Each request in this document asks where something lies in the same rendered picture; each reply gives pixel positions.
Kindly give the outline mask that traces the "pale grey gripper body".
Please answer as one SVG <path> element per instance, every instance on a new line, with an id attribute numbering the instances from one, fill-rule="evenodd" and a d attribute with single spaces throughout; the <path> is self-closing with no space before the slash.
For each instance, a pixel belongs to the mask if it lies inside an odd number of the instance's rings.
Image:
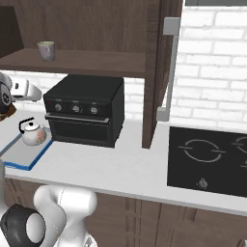
<path id="1" fill-rule="evenodd" d="M 35 85 L 31 84 L 28 80 L 25 81 L 24 99 L 31 101 L 41 100 L 42 92 Z"/>

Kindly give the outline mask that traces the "grey mug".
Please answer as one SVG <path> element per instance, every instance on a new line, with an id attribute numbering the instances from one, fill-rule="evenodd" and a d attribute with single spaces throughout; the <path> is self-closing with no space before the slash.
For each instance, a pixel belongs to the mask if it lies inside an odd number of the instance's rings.
<path id="1" fill-rule="evenodd" d="M 53 62 L 55 60 L 55 42 L 54 41 L 40 41 L 38 49 L 41 58 L 46 62 Z"/>

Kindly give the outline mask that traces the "grey tray with blue rim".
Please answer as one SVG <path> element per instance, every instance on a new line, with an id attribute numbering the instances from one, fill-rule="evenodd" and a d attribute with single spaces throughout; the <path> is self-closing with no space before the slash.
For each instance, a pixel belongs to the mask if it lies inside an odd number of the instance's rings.
<path id="1" fill-rule="evenodd" d="M 31 171 L 53 143 L 50 129 L 46 127 L 45 131 L 46 139 L 38 146 L 25 145 L 21 134 L 17 134 L 5 148 L 0 150 L 0 158 L 5 163 L 5 166 Z"/>

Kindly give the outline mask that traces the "dark wood cabinet door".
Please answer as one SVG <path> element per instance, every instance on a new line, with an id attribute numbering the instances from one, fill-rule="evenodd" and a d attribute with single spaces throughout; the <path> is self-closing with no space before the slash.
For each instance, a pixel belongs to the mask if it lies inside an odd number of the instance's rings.
<path id="1" fill-rule="evenodd" d="M 173 37 L 164 35 L 166 17 L 181 17 L 183 0 L 148 0 L 142 147 L 151 147 L 157 108 L 165 95 Z"/>
<path id="2" fill-rule="evenodd" d="M 0 7 L 0 59 L 23 48 L 14 7 Z"/>

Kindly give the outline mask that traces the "brown wooden block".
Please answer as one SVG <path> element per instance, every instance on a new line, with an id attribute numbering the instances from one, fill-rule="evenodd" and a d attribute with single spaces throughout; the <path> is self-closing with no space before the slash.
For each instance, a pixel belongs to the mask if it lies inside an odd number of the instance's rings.
<path id="1" fill-rule="evenodd" d="M 0 122 L 4 121 L 6 118 L 9 118 L 11 115 L 13 115 L 16 111 L 16 108 L 12 104 L 8 110 L 7 113 L 5 114 L 0 114 Z"/>

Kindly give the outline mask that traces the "black toaster oven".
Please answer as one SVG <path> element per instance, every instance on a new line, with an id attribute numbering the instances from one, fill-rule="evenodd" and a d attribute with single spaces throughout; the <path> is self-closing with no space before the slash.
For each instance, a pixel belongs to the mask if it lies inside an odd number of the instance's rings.
<path id="1" fill-rule="evenodd" d="M 124 79 L 68 74 L 43 95 L 54 141 L 114 148 L 124 124 Z"/>

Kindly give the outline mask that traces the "dark wood base cabinets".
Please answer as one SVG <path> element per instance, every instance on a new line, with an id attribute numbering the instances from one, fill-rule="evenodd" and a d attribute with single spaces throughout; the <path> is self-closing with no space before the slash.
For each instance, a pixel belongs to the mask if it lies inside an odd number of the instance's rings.
<path id="1" fill-rule="evenodd" d="M 40 186 L 33 182 L 18 186 L 5 179 L 6 205 L 32 208 Z M 97 247 L 244 247 L 247 240 L 247 201 L 240 198 L 183 191 L 183 198 L 201 202 L 190 206 L 138 195 L 95 193 L 96 210 L 85 218 L 85 227 Z"/>

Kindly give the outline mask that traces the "black hob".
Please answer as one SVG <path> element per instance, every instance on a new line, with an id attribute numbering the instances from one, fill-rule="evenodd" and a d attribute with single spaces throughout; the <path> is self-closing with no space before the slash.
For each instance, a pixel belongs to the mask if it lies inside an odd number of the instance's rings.
<path id="1" fill-rule="evenodd" d="M 167 185 L 247 198 L 247 134 L 171 126 Z"/>

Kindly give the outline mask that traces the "grey range hood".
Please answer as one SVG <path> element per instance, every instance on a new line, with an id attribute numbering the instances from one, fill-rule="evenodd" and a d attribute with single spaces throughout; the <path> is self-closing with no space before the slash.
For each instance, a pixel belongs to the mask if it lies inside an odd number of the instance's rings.
<path id="1" fill-rule="evenodd" d="M 247 7 L 247 0 L 185 0 L 186 7 Z"/>

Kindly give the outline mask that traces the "dark wood wall cabinet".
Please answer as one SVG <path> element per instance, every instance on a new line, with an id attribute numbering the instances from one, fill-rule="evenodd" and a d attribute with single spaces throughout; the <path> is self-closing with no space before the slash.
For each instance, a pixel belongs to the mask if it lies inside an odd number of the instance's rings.
<path id="1" fill-rule="evenodd" d="M 145 77 L 148 0 L 0 0 L 14 7 L 24 48 L 0 69 Z M 55 60 L 38 43 L 55 42 Z"/>

